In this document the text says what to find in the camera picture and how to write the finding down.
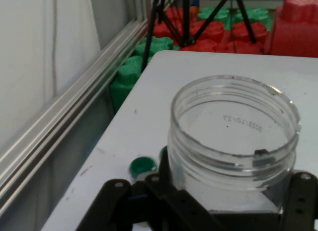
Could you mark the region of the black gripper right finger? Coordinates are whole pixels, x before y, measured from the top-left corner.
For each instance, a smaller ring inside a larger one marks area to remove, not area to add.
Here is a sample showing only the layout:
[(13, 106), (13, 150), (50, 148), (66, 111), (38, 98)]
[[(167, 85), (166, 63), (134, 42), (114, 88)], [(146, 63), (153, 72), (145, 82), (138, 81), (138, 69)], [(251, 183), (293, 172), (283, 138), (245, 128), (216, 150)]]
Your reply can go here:
[(280, 230), (313, 231), (318, 219), (318, 179), (311, 173), (294, 173), (283, 208)]

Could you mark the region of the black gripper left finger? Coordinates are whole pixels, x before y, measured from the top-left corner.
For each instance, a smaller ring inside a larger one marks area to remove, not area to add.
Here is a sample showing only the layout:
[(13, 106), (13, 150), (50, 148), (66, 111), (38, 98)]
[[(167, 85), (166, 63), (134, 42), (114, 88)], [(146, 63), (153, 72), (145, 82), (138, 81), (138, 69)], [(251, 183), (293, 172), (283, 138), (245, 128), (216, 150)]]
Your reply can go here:
[(188, 192), (172, 185), (166, 147), (161, 150), (157, 173), (134, 184), (124, 179), (105, 182), (77, 230), (131, 231), (142, 222), (153, 231), (224, 229)]

